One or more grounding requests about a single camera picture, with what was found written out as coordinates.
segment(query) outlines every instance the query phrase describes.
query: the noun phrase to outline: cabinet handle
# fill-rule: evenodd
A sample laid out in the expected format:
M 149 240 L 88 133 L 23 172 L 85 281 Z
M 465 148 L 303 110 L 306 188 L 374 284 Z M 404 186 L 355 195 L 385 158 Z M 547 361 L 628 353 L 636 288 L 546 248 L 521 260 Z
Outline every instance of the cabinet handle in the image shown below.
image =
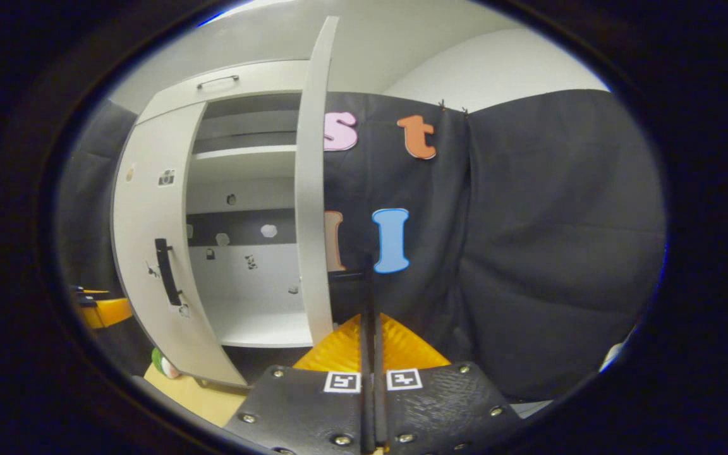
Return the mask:
M 222 77 L 222 78 L 215 78 L 214 80 L 208 80 L 208 81 L 206 81 L 206 82 L 202 82 L 202 83 L 198 84 L 198 85 L 196 86 L 196 88 L 200 90 L 200 89 L 202 89 L 202 88 L 203 88 L 203 87 L 204 87 L 204 86 L 205 86 L 206 84 L 208 84 L 208 83 L 211 83 L 211 82 L 214 82 L 214 81 L 219 81 L 219 80 L 233 80 L 233 81 L 236 81 L 236 80 L 239 80 L 239 79 L 240 79 L 240 76 L 239 76 L 239 75 L 224 76 L 224 77 Z
M 176 282 L 173 281 L 173 270 L 170 268 L 170 256 L 168 251 L 173 247 L 167 245 L 167 240 L 156 239 L 156 260 L 159 262 L 159 273 L 162 274 L 162 283 L 164 283 L 164 291 L 167 292 L 167 299 L 170 305 L 181 306 L 179 295 L 181 291 L 176 289 Z

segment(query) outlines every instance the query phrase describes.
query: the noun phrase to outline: open cabinet door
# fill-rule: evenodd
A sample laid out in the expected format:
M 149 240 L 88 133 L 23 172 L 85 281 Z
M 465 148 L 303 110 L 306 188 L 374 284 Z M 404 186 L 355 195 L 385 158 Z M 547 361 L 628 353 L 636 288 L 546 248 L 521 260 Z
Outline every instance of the open cabinet door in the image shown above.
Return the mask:
M 324 111 L 338 17 L 324 21 L 305 78 L 297 120 L 294 204 L 303 305 L 314 345 L 333 331 L 324 232 Z
M 134 126 L 114 187 L 114 256 L 136 319 L 173 366 L 246 385 L 215 339 L 188 255 L 186 178 L 204 109 L 190 104 Z

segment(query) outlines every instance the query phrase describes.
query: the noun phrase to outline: bolt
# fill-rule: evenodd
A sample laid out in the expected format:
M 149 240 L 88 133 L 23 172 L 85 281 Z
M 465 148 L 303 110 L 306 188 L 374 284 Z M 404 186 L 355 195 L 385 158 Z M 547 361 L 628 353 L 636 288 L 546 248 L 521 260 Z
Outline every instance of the bolt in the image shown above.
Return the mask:
M 353 440 L 349 437 L 346 437 L 345 435 L 341 435 L 340 437 L 333 438 L 333 443 L 336 444 L 336 446 L 349 446 L 353 443 Z
M 415 440 L 415 437 L 411 433 L 402 434 L 402 435 L 399 435 L 399 437 L 398 437 L 398 442 L 402 443 L 402 444 L 408 444 L 410 442 L 413 442 L 414 440 Z

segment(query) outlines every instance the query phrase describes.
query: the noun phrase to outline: blue letter i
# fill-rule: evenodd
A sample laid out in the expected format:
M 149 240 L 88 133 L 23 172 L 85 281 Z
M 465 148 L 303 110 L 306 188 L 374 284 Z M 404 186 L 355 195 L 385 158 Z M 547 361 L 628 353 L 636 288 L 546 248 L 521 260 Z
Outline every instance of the blue letter i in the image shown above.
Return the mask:
M 410 266 L 404 257 L 404 222 L 408 218 L 410 213 L 405 209 L 381 209 L 372 214 L 381 238 L 380 257 L 374 267 L 379 274 L 399 272 Z

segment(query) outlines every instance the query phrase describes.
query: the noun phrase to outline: white cabinet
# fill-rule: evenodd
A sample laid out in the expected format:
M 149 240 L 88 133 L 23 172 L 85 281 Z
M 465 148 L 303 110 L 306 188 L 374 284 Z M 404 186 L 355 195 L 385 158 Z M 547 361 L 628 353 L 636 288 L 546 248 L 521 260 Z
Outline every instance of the white cabinet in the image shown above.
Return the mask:
M 222 346 L 313 346 L 332 332 L 322 154 L 336 21 L 309 61 L 162 90 L 125 145 L 112 208 L 119 276 L 182 372 L 245 385 Z

